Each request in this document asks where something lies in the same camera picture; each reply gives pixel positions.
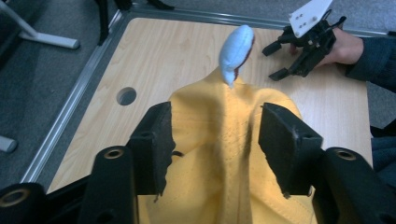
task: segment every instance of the dark jacket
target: dark jacket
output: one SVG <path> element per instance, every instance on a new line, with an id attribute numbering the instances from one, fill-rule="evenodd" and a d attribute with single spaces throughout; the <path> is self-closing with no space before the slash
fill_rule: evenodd
<path id="1" fill-rule="evenodd" d="M 370 81 L 396 93 L 396 39 L 363 38 L 364 50 L 346 76 Z M 396 193 L 396 136 L 372 138 L 373 166 Z"/>

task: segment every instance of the yellow towel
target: yellow towel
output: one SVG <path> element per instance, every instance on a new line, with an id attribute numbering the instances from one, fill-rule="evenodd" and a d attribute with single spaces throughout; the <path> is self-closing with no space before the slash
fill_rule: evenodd
<path id="1" fill-rule="evenodd" d="M 141 223 L 312 223 L 311 198 L 285 199 L 258 144 L 264 102 L 300 116 L 280 91 L 238 78 L 230 88 L 220 69 L 171 96 L 176 151 L 163 196 L 139 196 Z"/>

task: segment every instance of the human hand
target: human hand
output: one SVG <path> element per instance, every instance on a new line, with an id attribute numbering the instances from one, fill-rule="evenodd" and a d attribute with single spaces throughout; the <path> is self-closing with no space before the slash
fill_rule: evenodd
<path id="1" fill-rule="evenodd" d="M 354 64 L 363 54 L 363 41 L 360 38 L 339 28 L 334 28 L 333 31 L 336 41 L 332 46 L 332 51 L 316 67 L 327 63 Z M 294 55 L 297 53 L 297 48 L 290 45 L 289 52 Z"/>

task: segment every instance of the sleeve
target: sleeve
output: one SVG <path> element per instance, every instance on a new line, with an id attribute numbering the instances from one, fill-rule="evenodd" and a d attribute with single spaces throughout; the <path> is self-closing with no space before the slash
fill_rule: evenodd
<path id="1" fill-rule="evenodd" d="M 346 76 L 370 81 L 396 92 L 396 39 L 363 38 L 363 54 L 346 69 Z"/>

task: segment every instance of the wooden tabletop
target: wooden tabletop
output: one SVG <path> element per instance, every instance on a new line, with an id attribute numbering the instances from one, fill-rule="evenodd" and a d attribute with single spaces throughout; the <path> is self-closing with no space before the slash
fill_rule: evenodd
<path id="1" fill-rule="evenodd" d="M 88 175 L 95 155 L 106 147 L 125 145 L 151 106 L 209 75 L 218 66 L 219 50 L 233 29 L 229 25 L 186 21 L 130 21 L 49 192 Z M 365 83 L 344 77 L 335 65 L 323 66 L 307 77 L 275 82 L 268 76 L 289 67 L 296 56 L 290 56 L 288 46 L 284 46 L 265 57 L 262 49 L 281 31 L 254 32 L 254 49 L 240 77 L 246 83 L 285 92 L 299 107 L 304 122 L 324 138 L 322 148 L 346 147 L 371 163 Z M 117 101 L 124 88 L 136 91 L 130 105 Z"/>

